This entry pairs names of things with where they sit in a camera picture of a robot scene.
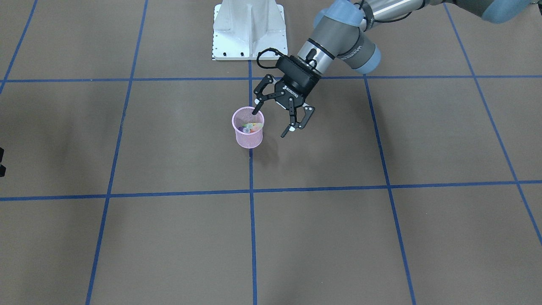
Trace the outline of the purple marker pen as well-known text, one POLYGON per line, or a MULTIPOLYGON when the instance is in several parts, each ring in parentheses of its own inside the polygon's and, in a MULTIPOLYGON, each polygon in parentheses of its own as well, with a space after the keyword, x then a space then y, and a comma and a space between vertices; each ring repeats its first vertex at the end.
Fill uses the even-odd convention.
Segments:
POLYGON ((238 127, 238 131, 240 131, 242 133, 245 133, 245 134, 250 134, 250 128, 248 128, 248 127, 238 127))

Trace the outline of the pink mesh pen holder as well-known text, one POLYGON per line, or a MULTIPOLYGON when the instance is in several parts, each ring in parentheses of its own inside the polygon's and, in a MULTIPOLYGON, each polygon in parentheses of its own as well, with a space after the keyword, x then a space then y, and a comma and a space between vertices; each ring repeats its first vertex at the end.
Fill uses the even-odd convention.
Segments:
POLYGON ((239 108, 232 115, 232 127, 237 143, 246 149, 253 149, 263 141, 265 118, 262 112, 253 115, 254 107, 239 108))

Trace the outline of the brown paper table mat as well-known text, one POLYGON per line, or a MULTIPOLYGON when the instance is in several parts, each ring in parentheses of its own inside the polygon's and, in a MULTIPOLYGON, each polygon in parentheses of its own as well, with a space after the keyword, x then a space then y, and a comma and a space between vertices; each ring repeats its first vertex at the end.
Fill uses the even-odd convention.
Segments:
POLYGON ((541 15, 428 6, 306 129, 216 0, 2 0, 2 305, 540 305, 541 15))

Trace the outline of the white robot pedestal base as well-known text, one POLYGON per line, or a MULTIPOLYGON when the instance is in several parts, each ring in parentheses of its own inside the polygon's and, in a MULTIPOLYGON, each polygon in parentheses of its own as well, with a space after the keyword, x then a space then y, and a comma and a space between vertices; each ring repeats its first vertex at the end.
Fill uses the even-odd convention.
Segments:
POLYGON ((267 48, 288 53, 285 10, 276 1, 223 0, 213 13, 213 60, 256 60, 267 48))

